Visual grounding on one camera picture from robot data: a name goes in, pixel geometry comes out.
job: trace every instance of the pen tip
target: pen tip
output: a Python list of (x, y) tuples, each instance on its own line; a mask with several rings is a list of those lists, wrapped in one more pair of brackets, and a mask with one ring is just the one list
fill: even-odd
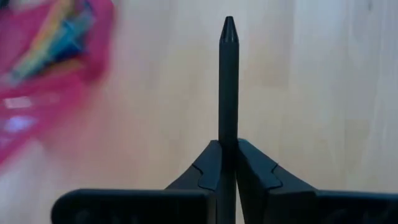
[(238, 33), (236, 32), (234, 18), (225, 18), (223, 31), (221, 32), (220, 43), (238, 43)]

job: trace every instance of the wooden surface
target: wooden surface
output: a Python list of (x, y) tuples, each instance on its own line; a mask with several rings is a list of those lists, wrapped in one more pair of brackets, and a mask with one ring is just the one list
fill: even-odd
[(75, 188), (178, 177), (217, 137), (227, 15), (241, 43), (239, 135), (318, 188), (398, 192), (398, 1), (116, 4), (109, 78), (2, 169), (0, 223), (49, 223)]

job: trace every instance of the light wood floor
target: light wood floor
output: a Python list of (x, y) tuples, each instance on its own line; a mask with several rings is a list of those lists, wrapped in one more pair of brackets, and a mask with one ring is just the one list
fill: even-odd
[(117, 8), (109, 78), (2, 168), (0, 223), (49, 223), (75, 188), (161, 189), (178, 177), (217, 137), (227, 15), (241, 43), (239, 135), (316, 187), (398, 192), (398, 1)]

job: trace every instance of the pink bag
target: pink bag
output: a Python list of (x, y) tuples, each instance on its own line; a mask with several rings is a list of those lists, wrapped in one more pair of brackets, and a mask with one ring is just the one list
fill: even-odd
[[(0, 83), (0, 164), (29, 138), (66, 116), (101, 77), (108, 64), (114, 6), (88, 0), (95, 23), (85, 37), (85, 53), (61, 62), (18, 86)], [(27, 51), (55, 1), (28, 11), (0, 10), (0, 80)]]

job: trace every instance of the wooden table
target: wooden table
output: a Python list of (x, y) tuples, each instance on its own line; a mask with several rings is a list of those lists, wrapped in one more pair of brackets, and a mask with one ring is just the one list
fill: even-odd
[(241, 43), (239, 135), (318, 188), (398, 192), (398, 1), (116, 4), (109, 78), (2, 170), (0, 223), (49, 223), (72, 189), (177, 178), (217, 137), (227, 15)]

